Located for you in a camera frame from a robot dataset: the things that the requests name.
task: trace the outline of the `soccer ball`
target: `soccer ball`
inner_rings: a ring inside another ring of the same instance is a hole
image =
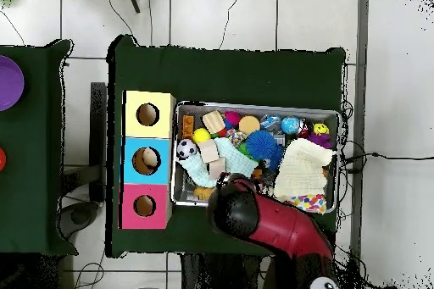
[[[178,148],[176,149],[176,152],[181,158],[187,158],[190,157],[198,152],[198,148],[196,145],[192,142],[192,140],[182,140],[178,144]]]

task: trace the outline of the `circular hole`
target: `circular hole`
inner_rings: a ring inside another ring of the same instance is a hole
[[[145,147],[137,149],[132,157],[132,166],[141,175],[155,173],[161,165],[161,159],[156,149]]]
[[[151,103],[145,103],[138,108],[136,117],[141,125],[155,125],[159,121],[159,109]]]
[[[134,201],[134,210],[141,217],[149,217],[155,212],[155,200],[151,196],[140,196]]]

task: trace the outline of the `blue spiky ball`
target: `blue spiky ball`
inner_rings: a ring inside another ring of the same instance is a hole
[[[277,148],[274,137],[267,131],[257,130],[248,135],[246,140],[248,154],[253,159],[271,158]]]

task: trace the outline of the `yellow cube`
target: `yellow cube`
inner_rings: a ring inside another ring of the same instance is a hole
[[[169,93],[125,92],[125,135],[137,138],[172,137],[176,100]]]

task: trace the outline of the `purple toy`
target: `purple toy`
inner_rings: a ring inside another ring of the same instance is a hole
[[[14,106],[24,91],[24,77],[10,58],[0,56],[0,111]]]
[[[308,141],[311,141],[312,143],[317,144],[318,146],[322,146],[323,148],[331,149],[333,143],[329,142],[330,138],[331,138],[330,135],[327,134],[317,135],[316,133],[312,132],[308,136]]]

